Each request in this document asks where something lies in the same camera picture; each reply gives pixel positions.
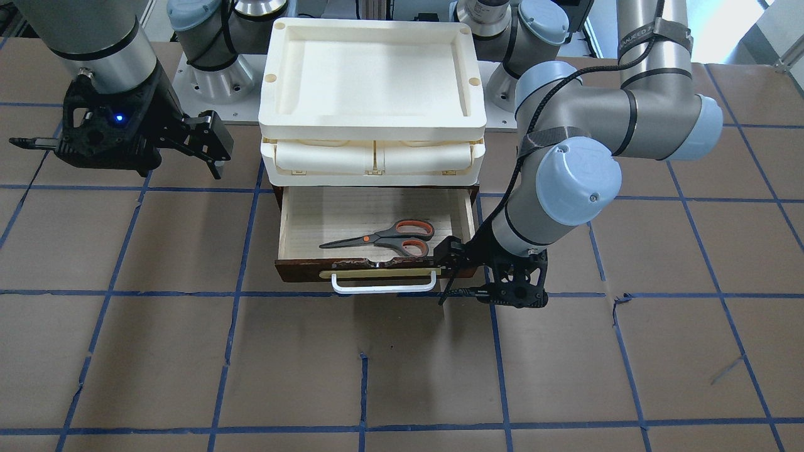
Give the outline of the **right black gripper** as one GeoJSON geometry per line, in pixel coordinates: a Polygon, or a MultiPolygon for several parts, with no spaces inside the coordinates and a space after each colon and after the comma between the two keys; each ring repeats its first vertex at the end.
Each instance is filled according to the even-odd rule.
{"type": "Polygon", "coordinates": [[[232,160],[234,140],[218,112],[205,110],[198,117],[185,114],[161,63],[156,63],[147,81],[155,91],[144,115],[144,136],[153,148],[148,154],[155,162],[144,175],[160,166],[158,149],[166,147],[200,158],[213,178],[220,180],[224,163],[232,160]]]}

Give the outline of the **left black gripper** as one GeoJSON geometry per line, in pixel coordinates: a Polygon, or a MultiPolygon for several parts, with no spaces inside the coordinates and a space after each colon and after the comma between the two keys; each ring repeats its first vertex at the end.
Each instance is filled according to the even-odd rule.
{"type": "Polygon", "coordinates": [[[491,269],[495,281],[545,283],[548,269],[545,247],[526,244],[525,249],[512,254],[496,239],[472,239],[465,245],[454,235],[437,244],[433,261],[442,268],[445,277],[450,277],[440,293],[439,306],[448,298],[477,297],[474,288],[453,288],[453,285],[457,278],[474,277],[479,264],[491,269]]]}

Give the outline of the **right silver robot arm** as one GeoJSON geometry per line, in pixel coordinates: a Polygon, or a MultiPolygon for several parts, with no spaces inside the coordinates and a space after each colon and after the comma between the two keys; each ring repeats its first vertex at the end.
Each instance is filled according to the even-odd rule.
{"type": "Polygon", "coordinates": [[[12,137],[22,149],[51,151],[71,166],[135,171],[161,165],[161,149],[203,161],[218,180],[234,141],[215,111],[256,84],[246,55],[265,54],[273,26],[293,1],[169,1],[190,86],[209,106],[184,111],[140,20],[123,1],[17,1],[38,37],[72,75],[58,138],[12,137]]]}

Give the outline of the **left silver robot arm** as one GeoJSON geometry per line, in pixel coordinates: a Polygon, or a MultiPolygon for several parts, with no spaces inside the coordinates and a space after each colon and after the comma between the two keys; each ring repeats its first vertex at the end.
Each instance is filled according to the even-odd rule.
{"type": "Polygon", "coordinates": [[[485,266],[481,287],[446,286],[440,300],[544,307],[546,249],[596,217],[621,188],[618,158],[691,161],[718,143],[723,112],[692,82],[693,38],[683,1],[620,1],[616,64],[536,64],[515,89],[521,143],[508,189],[462,242],[447,237],[435,262],[451,278],[485,266]]]}

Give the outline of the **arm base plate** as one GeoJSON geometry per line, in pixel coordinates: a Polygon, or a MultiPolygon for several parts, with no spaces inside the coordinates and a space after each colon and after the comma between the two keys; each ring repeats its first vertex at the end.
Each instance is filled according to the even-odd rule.
{"type": "Polygon", "coordinates": [[[265,60],[266,55],[239,55],[229,68],[203,72],[182,55],[173,91],[191,116],[213,110],[227,125],[257,125],[265,60]]]}
{"type": "Polygon", "coordinates": [[[484,105],[486,112],[486,132],[514,132],[517,128],[514,118],[515,85],[517,80],[501,63],[479,61],[484,105]]]}

